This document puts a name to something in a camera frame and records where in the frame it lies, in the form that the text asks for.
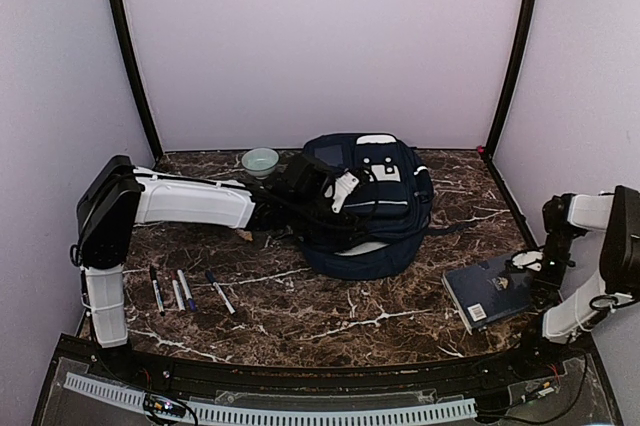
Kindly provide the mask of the navy blue student backpack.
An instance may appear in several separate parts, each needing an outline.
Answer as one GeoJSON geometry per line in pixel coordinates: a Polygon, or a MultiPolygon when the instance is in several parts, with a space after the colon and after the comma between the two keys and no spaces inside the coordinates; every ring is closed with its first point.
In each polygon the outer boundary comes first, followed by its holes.
{"type": "Polygon", "coordinates": [[[299,248],[316,273],[370,281],[404,272],[427,235],[434,188],[418,154],[388,133],[334,133],[308,141],[302,152],[338,172],[364,169],[365,179],[341,210],[364,222],[362,239],[339,247],[304,239],[299,248]]]}

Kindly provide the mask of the dark blue hardcover book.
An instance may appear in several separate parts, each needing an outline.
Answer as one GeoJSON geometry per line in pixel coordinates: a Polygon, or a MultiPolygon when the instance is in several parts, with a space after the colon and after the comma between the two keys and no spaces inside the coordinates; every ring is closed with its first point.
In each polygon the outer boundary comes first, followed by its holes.
{"type": "Polygon", "coordinates": [[[534,272],[503,255],[446,272],[442,283],[469,334],[532,308],[534,272]]]}

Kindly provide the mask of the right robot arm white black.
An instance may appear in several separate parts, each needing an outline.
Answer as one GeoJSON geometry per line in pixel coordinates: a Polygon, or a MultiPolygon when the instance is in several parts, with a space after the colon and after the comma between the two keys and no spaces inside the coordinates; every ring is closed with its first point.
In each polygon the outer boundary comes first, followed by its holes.
{"type": "Polygon", "coordinates": [[[567,345],[615,312],[639,303],[639,191],[565,193],[543,208],[542,247],[511,264],[533,273],[539,311],[522,334],[531,348],[567,345]]]}

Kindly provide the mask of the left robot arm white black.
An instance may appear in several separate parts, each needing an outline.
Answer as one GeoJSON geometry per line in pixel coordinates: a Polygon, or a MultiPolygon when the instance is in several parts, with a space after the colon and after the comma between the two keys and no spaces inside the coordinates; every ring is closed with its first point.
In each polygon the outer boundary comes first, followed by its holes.
{"type": "Polygon", "coordinates": [[[112,157],[76,206],[72,264],[83,278],[83,299],[94,338],[103,349],[128,342],[124,264],[135,227],[194,223],[230,229],[280,229],[326,236],[331,244],[357,237],[363,222],[344,209],[362,185],[353,171],[335,172],[305,154],[281,172],[256,180],[210,180],[160,173],[112,157]]]}

